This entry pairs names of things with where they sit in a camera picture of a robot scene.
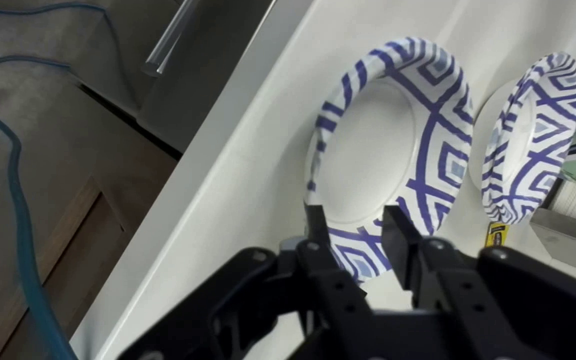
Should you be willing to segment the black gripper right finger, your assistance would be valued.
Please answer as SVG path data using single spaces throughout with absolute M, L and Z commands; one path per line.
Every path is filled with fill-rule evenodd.
M 423 237 L 397 207 L 386 207 L 382 221 L 382 246 L 400 287 L 409 292 L 420 292 L 425 276 L 420 259 Z

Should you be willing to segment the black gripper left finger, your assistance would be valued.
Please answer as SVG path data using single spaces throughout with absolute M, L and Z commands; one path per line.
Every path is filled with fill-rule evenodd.
M 321 207 L 305 207 L 305 238 L 317 246 L 327 246 L 327 223 Z

